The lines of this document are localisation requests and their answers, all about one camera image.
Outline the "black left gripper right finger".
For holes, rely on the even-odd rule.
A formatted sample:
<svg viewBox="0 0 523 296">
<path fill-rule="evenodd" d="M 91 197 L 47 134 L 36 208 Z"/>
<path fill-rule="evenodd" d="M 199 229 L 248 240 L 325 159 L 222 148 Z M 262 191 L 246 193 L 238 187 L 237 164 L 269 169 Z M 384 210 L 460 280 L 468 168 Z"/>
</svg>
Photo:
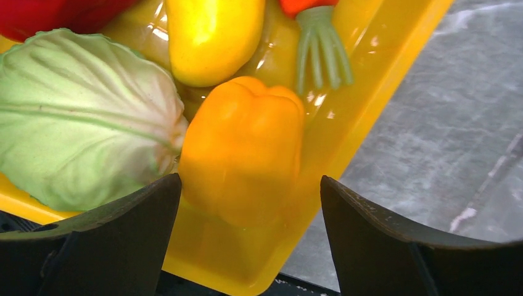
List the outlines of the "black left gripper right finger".
<svg viewBox="0 0 523 296">
<path fill-rule="evenodd" d="M 342 295 L 521 295 L 522 242 L 451 234 L 323 176 L 321 206 Z"/>
</svg>

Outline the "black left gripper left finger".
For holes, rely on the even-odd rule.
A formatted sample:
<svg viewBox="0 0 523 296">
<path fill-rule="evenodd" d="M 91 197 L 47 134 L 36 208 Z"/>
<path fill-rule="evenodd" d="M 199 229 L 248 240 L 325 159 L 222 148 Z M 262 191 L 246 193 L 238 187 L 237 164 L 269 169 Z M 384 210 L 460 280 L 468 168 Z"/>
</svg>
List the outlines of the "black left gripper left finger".
<svg viewBox="0 0 523 296">
<path fill-rule="evenodd" d="M 154 295 L 180 196 L 170 174 L 77 216 L 1 234 L 1 294 Z"/>
</svg>

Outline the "green cabbage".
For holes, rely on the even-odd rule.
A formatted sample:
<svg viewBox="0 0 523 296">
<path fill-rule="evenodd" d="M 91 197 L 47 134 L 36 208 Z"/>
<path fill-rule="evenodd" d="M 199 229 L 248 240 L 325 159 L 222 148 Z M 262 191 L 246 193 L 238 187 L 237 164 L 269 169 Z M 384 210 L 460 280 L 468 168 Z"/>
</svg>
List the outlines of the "green cabbage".
<svg viewBox="0 0 523 296">
<path fill-rule="evenodd" d="M 188 122 L 169 71 L 101 34 L 41 31 L 1 54 L 1 173 L 86 211 L 177 170 Z"/>
</svg>

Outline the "orange bell pepper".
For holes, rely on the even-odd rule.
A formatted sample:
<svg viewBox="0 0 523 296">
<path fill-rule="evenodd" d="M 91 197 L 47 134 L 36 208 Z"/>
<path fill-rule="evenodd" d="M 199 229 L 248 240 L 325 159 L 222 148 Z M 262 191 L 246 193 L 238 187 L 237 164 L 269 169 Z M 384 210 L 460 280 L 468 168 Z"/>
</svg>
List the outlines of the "orange bell pepper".
<svg viewBox="0 0 523 296">
<path fill-rule="evenodd" d="M 241 76 L 214 88 L 191 121 L 178 167 L 186 200 L 229 224 L 276 219 L 300 171 L 302 101 Z"/>
</svg>

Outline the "orange carrot with green top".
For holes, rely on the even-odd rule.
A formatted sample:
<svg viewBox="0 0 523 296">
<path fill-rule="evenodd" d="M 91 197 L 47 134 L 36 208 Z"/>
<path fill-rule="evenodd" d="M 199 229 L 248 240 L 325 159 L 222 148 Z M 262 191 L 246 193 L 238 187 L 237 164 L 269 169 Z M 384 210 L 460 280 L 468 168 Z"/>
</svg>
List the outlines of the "orange carrot with green top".
<svg viewBox="0 0 523 296">
<path fill-rule="evenodd" d="M 283 13 L 300 28 L 296 57 L 296 91 L 305 92 L 307 67 L 315 89 L 324 85 L 323 69 L 332 89 L 353 83 L 353 72 L 342 40 L 332 24 L 338 1 L 279 1 Z"/>
</svg>

